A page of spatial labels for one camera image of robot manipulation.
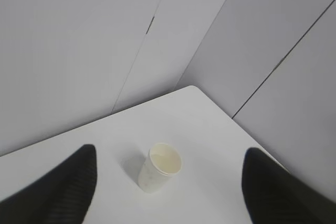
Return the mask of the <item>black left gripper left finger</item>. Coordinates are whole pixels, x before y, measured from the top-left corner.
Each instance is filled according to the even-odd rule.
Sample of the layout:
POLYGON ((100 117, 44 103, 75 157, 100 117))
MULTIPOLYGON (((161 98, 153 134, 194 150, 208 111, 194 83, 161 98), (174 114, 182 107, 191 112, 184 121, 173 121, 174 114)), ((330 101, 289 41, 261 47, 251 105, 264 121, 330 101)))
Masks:
POLYGON ((1 223, 83 223, 98 180, 97 152, 85 144, 22 190, 1 201, 1 223))

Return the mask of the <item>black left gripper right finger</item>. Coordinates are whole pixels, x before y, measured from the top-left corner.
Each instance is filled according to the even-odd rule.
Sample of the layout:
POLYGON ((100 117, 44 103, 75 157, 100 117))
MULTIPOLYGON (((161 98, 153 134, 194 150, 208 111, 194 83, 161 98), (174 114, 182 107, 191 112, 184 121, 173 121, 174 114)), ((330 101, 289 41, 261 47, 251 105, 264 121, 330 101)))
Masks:
POLYGON ((253 223, 335 223, 334 202, 258 148, 245 153, 241 184, 253 223))

